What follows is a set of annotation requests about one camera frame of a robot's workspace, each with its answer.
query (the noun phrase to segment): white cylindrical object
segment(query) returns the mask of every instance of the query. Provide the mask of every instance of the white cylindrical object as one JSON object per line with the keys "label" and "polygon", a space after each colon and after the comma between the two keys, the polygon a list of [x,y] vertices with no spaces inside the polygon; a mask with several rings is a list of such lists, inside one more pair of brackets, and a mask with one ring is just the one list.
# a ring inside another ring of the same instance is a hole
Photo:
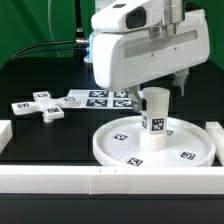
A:
{"label": "white cylindrical object", "polygon": [[140,146],[144,150],[157,151],[165,148],[169,97],[170,91],[164,88],[143,89],[146,110],[142,111]]}

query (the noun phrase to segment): black table surface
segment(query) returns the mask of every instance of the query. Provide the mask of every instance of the black table surface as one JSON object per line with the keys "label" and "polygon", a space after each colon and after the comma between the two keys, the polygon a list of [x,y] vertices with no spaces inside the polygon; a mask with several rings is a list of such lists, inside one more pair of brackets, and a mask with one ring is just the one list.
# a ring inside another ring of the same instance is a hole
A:
{"label": "black table surface", "polygon": [[[173,75],[145,83],[171,89]],[[11,103],[53,98],[70,89],[98,89],[90,65],[79,58],[19,59],[0,71],[0,119],[12,121],[13,138],[0,164],[99,165],[92,137],[103,124],[135,116],[132,110],[65,109],[45,124],[41,113],[15,116]],[[195,123],[224,120],[224,72],[214,63],[195,66],[185,96],[170,98],[169,116]],[[11,195],[0,194],[0,223],[223,223],[222,195]]]}

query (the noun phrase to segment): white tray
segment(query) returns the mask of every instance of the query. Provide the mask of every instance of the white tray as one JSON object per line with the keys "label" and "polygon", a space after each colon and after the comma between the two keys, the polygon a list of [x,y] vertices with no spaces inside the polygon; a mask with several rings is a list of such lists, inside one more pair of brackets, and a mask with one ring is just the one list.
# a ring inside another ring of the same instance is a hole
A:
{"label": "white tray", "polygon": [[141,116],[122,118],[98,129],[93,138],[93,150],[100,164],[127,167],[212,165],[215,146],[200,127],[168,118],[166,148],[150,152],[140,147],[141,119]]}

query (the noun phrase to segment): white robot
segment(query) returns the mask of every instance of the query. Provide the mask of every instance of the white robot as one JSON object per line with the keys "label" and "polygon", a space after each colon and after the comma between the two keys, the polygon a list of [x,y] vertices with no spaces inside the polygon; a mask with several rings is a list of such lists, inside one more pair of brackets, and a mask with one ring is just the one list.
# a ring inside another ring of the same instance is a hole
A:
{"label": "white robot", "polygon": [[169,91],[146,88],[142,97],[137,92],[139,84],[174,73],[174,85],[184,94],[189,67],[209,56],[204,11],[185,13],[183,0],[117,0],[92,17],[92,26],[96,83],[126,91],[134,111],[142,113],[96,132],[98,161],[105,166],[210,166],[215,147],[205,131],[167,118]]}

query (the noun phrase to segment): green backdrop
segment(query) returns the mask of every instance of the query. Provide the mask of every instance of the green backdrop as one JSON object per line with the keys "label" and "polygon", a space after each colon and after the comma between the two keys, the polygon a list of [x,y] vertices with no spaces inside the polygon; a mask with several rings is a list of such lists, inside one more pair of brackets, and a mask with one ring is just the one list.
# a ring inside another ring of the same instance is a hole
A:
{"label": "green backdrop", "polygon": [[[52,0],[52,29],[56,40],[75,39],[74,0]],[[188,0],[205,8],[210,33],[210,60],[224,69],[224,1]],[[91,32],[90,19],[94,0],[81,0],[86,37]],[[48,0],[1,0],[0,3],[0,66],[15,51],[35,43],[51,41],[48,27]],[[71,53],[61,52],[62,57]],[[57,56],[45,53],[34,56]]]}

